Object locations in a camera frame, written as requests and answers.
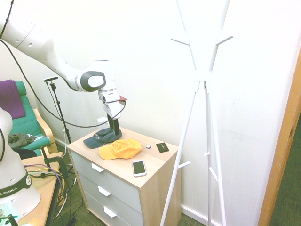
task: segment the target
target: wooden table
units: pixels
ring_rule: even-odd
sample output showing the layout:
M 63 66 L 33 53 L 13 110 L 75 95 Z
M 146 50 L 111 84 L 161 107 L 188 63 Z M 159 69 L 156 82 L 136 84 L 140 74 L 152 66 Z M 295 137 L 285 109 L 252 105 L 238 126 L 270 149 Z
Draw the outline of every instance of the wooden table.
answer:
M 178 147 L 166 143 L 169 151 L 160 153 L 156 144 L 163 141 L 120 129 L 120 139 L 132 138 L 141 143 L 142 150 L 134 158 L 102 159 L 99 148 L 90 149 L 83 143 L 95 132 L 67 146 L 86 207 L 109 226 L 159 226 Z M 146 176 L 133 176 L 134 160 L 144 160 Z M 181 170 L 165 226 L 176 226 L 180 219 Z
M 62 153 L 54 153 L 48 154 L 48 158 L 62 156 Z M 22 160 L 23 165 L 32 165 L 32 164 L 44 164 L 44 157 L 38 156 L 34 158 L 24 159 Z M 51 163 L 50 167 L 58 170 L 59 165 L 57 162 Z M 27 171 L 35 171 L 38 169 L 45 168 L 44 166 L 30 166 L 26 167 Z M 32 185 L 36 188 L 36 190 L 41 194 L 41 200 L 36 208 L 27 214 L 25 217 L 21 218 L 18 221 L 18 225 L 24 225 L 29 223 L 30 221 L 36 220 L 39 222 L 39 226 L 44 226 L 48 217 L 49 207 L 52 201 L 52 196 L 55 188 L 56 177 L 46 177 L 46 178 L 35 178 L 32 179 Z

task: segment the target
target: white wall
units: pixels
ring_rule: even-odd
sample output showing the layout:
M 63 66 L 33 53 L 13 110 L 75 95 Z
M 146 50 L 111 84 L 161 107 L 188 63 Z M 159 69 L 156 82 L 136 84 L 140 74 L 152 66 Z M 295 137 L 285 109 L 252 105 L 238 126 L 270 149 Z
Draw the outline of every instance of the white wall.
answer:
M 120 126 L 178 145 L 193 80 L 187 46 L 170 41 L 183 36 L 175 0 L 19 0 L 15 6 L 51 32 L 57 53 L 70 65 L 87 67 L 95 59 L 114 63 L 116 84 L 127 98 Z M 186 0 L 204 51 L 214 4 Z M 269 177 L 277 137 L 300 47 L 301 2 L 230 2 L 224 33 L 235 38 L 219 48 L 214 92 L 222 176 L 229 226 L 255 226 Z M 0 76 L 21 80 L 15 63 L 0 45 Z M 55 108 L 43 78 L 54 76 L 45 66 L 14 51 L 43 103 Z M 94 125 L 104 116 L 97 93 L 70 90 L 55 81 L 64 117 L 78 125 Z M 57 139 L 61 123 L 36 104 Z M 70 129 L 74 140 L 95 129 Z M 197 93 L 182 162 L 182 204 L 191 216 L 207 216 L 205 99 Z M 213 218 L 221 222 L 217 187 Z

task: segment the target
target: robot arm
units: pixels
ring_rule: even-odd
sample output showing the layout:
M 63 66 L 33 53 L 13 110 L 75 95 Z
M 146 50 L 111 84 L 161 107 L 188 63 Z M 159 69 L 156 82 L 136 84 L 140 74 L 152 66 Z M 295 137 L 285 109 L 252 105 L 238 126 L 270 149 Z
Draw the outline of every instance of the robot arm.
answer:
M 4 27 L 9 8 L 9 4 L 0 0 L 0 31 Z M 114 118 L 110 120 L 110 127 L 115 133 L 119 132 L 120 95 L 116 90 L 109 61 L 95 60 L 85 69 L 71 67 L 56 54 L 54 42 L 47 31 L 14 10 L 11 11 L 1 39 L 54 71 L 72 90 L 84 92 L 98 90 L 108 119 Z

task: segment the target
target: baseball cap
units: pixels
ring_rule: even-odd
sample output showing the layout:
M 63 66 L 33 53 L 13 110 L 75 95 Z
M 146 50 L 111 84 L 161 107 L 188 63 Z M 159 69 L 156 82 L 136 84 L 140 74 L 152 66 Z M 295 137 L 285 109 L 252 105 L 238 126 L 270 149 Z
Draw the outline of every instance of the baseball cap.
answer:
M 88 148 L 98 148 L 107 143 L 111 143 L 115 140 L 118 140 L 119 138 L 121 138 L 121 136 L 122 133 L 120 129 L 119 134 L 116 136 L 114 130 L 110 128 L 105 128 L 96 132 L 92 137 L 84 140 L 83 142 Z
M 100 147 L 99 154 L 105 160 L 130 159 L 141 151 L 141 144 L 133 139 L 116 140 L 112 144 Z

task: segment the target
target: dark blue cap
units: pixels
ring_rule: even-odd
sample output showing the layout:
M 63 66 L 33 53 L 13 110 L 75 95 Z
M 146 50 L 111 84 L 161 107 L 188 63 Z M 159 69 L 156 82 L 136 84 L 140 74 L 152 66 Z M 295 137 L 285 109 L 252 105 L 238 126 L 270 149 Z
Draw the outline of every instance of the dark blue cap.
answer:
M 116 136 L 114 130 L 106 128 L 96 132 L 92 137 L 84 140 L 84 144 L 88 148 L 98 148 L 107 143 L 111 143 L 118 140 L 119 138 L 121 138 L 121 136 L 122 133 L 120 129 L 119 134 Z

